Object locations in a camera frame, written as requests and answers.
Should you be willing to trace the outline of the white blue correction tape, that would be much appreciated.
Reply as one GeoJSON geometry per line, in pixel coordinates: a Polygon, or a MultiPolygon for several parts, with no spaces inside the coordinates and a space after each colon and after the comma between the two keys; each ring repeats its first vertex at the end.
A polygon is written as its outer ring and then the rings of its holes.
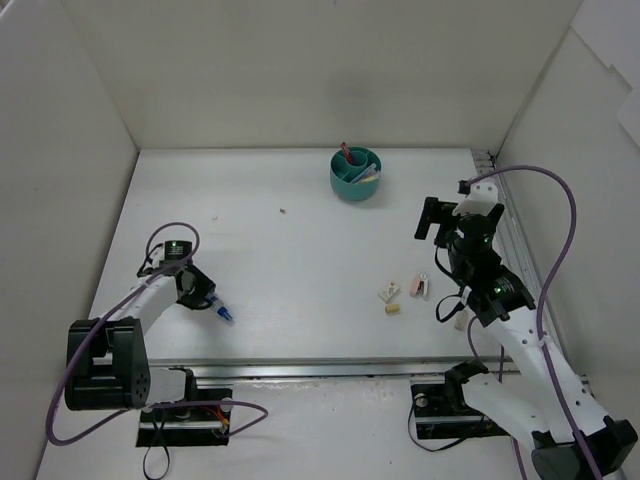
{"type": "Polygon", "coordinates": [[[222,299],[217,295],[205,298],[205,305],[227,324],[233,324],[234,318],[222,299]]]}

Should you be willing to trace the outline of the white boxed eraser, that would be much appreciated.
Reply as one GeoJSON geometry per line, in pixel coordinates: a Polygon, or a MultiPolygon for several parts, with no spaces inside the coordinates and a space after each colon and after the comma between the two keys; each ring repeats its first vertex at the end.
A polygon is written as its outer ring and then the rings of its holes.
{"type": "Polygon", "coordinates": [[[389,304],[400,291],[400,285],[395,281],[390,281],[378,292],[377,296],[385,304],[389,304]]]}

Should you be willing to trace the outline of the light blue pen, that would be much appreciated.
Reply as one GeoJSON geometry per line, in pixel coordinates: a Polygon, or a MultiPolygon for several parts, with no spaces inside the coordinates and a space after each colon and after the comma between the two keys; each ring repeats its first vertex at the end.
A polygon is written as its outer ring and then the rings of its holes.
{"type": "Polygon", "coordinates": [[[359,180],[360,178],[362,178],[366,173],[369,173],[369,172],[374,171],[374,170],[376,170],[376,165],[370,165],[370,166],[368,166],[366,169],[364,169],[362,172],[360,172],[358,175],[356,175],[356,176],[355,176],[355,177],[350,181],[350,183],[351,183],[351,184],[357,184],[357,183],[358,183],[358,180],[359,180]]]}

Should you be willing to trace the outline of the red gel pen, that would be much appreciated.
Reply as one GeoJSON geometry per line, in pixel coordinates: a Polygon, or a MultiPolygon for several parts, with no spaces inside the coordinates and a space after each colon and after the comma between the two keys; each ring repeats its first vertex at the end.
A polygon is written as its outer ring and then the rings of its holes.
{"type": "Polygon", "coordinates": [[[345,158],[348,161],[348,163],[351,164],[351,165],[354,165],[354,161],[353,161],[352,155],[350,153],[350,150],[349,150],[347,144],[345,142],[342,142],[340,146],[341,146],[341,150],[344,153],[345,158]]]}

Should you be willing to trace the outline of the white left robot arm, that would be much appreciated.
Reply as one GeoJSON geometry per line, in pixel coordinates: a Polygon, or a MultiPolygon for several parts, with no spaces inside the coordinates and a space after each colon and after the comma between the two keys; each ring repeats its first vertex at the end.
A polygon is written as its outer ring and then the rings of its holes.
{"type": "Polygon", "coordinates": [[[156,404],[175,418],[199,409],[193,373],[180,367],[152,367],[145,334],[172,306],[192,311],[212,306],[216,284],[194,264],[193,244],[169,240],[147,254],[137,272],[141,292],[117,308],[90,340],[66,381],[68,409],[132,410],[156,404]]]}

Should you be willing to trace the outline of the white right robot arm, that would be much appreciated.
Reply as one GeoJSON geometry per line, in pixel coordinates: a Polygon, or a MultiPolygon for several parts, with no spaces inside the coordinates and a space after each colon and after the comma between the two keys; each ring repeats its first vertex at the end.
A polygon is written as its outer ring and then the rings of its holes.
{"type": "Polygon", "coordinates": [[[494,421],[529,452],[542,479],[595,479],[621,469],[638,441],[627,420],[615,420],[574,373],[553,339],[538,326],[538,309],[520,278],[492,247],[504,207],[493,201],[478,213],[426,198],[414,234],[446,250],[444,273],[459,288],[461,303],[505,348],[528,384],[530,399],[509,391],[479,361],[445,374],[442,398],[455,411],[473,409],[494,421]]]}

